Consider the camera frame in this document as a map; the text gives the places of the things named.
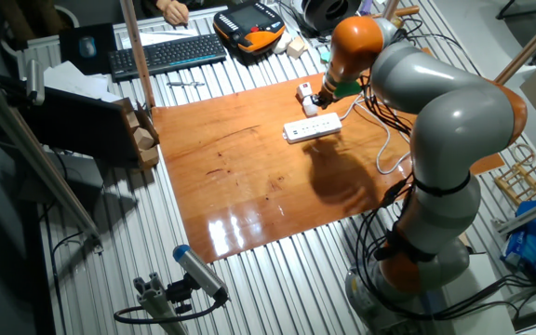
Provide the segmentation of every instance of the glossy wood surface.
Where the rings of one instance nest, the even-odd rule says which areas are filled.
[[[322,76],[153,109],[185,232],[204,261],[374,208],[383,192],[410,173],[409,160],[392,174],[378,172],[375,158],[386,132],[357,107],[342,121],[340,134],[296,144],[283,139],[283,125],[304,118],[296,87],[309,81],[317,89]],[[319,113],[343,115],[352,101]],[[382,168],[408,150],[393,133]],[[473,172],[502,165],[494,155],[477,162]]]

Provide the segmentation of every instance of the black keyboard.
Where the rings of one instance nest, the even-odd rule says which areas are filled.
[[[214,33],[146,46],[144,55],[150,75],[223,61],[227,56]],[[131,49],[109,52],[109,61],[114,82],[139,77]]]

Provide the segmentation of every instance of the white paper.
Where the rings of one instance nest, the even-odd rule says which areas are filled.
[[[197,36],[196,29],[183,29],[170,32],[149,32],[140,33],[140,40],[143,46],[149,46],[157,43],[176,41],[182,38]],[[129,37],[121,39],[121,45],[123,49],[131,48],[131,42]]]
[[[110,99],[108,95],[111,93],[108,92],[109,79],[107,75],[94,74],[86,76],[70,61],[65,61],[54,68],[47,68],[44,77],[46,87],[92,99],[102,99],[103,96]]]
[[[100,97],[100,99],[105,102],[115,102],[115,101],[122,100],[123,98],[116,96],[113,93],[106,92]]]

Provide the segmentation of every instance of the power strip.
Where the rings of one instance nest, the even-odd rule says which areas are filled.
[[[330,113],[285,124],[283,138],[292,144],[333,134],[341,131],[341,128],[339,116]]]

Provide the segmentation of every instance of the gray robot arm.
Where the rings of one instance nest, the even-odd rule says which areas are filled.
[[[396,238],[387,240],[388,256],[373,271],[379,289],[400,301],[440,288],[467,268],[468,255],[457,237],[473,222],[480,203],[479,184],[469,169],[515,141],[527,112],[514,92],[407,41],[395,42],[391,30],[389,22],[364,17],[341,22],[315,101],[325,108],[342,98],[337,96],[341,83],[370,69],[380,101],[418,115],[410,136],[414,191],[392,232]]]

